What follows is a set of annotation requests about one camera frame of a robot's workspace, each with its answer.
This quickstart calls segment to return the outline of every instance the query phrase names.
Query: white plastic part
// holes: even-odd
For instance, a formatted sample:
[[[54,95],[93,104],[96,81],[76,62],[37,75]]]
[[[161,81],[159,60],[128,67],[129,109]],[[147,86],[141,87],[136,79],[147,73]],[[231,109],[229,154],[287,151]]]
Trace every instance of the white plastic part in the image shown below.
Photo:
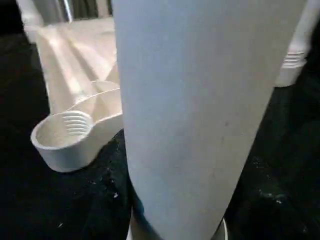
[[[33,0],[16,0],[23,22],[24,32],[30,43],[36,42],[37,30],[44,26],[44,20]]]
[[[288,87],[296,82],[303,66],[307,62],[305,57],[310,50],[310,38],[319,19],[319,14],[320,1],[307,0],[289,45],[288,53],[284,58],[280,74],[276,79],[276,87]]]
[[[112,77],[104,75],[108,80],[88,77],[89,66],[94,69],[102,63],[107,68],[116,65],[116,58],[111,57],[115,55],[115,38],[109,36],[112,32],[107,32],[108,41],[103,46],[111,53],[105,49],[99,51],[102,45],[93,44],[95,41],[90,41],[90,35],[86,36],[83,47],[94,52],[86,52],[84,60],[82,52],[73,45],[75,38],[70,37],[79,35],[81,30],[73,32],[71,25],[73,23],[48,26],[38,32],[37,46],[50,116],[31,133],[31,141],[47,165],[62,173],[89,165],[102,146],[123,128],[119,79],[115,79],[114,73]],[[91,37],[96,38],[99,33],[93,32]],[[109,67],[104,74],[111,73],[113,68]]]
[[[113,2],[126,154],[141,228],[164,240],[212,237],[304,3]]]

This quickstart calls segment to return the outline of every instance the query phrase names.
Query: white plastic base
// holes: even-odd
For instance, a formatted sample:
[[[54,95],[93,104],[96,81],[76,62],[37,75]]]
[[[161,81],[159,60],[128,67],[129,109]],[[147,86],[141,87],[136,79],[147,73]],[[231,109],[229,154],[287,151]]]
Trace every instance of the white plastic base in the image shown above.
[[[113,20],[42,28],[37,46],[50,115],[31,141],[52,170],[76,171],[123,128]]]
[[[133,237],[131,228],[132,228],[132,225],[129,226],[129,231],[128,231],[126,240],[148,240],[141,235],[139,236],[135,235]],[[216,233],[214,234],[211,240],[229,240],[228,228],[227,228],[227,223],[225,219],[222,220],[219,228],[217,229]]]

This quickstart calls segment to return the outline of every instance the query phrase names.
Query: cylindrical leg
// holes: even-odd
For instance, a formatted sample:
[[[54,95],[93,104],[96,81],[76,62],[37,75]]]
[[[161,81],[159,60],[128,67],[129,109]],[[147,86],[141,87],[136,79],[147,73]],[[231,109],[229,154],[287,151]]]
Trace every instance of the cylindrical leg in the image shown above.
[[[304,1],[113,3],[139,227],[164,240],[209,240],[236,187]]]

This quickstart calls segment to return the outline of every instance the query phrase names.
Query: white plastic tube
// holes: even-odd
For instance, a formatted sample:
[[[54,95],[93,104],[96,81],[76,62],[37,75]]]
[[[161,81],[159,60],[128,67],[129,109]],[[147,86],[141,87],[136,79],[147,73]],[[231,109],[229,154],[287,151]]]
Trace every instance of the white plastic tube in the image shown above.
[[[276,79],[276,87],[288,87],[296,82],[306,55],[310,50],[311,35],[320,15],[320,1],[307,0],[301,19],[295,29],[288,53],[284,58],[282,68]]]
[[[304,3],[113,2],[128,170],[143,230],[163,240],[215,233]]]

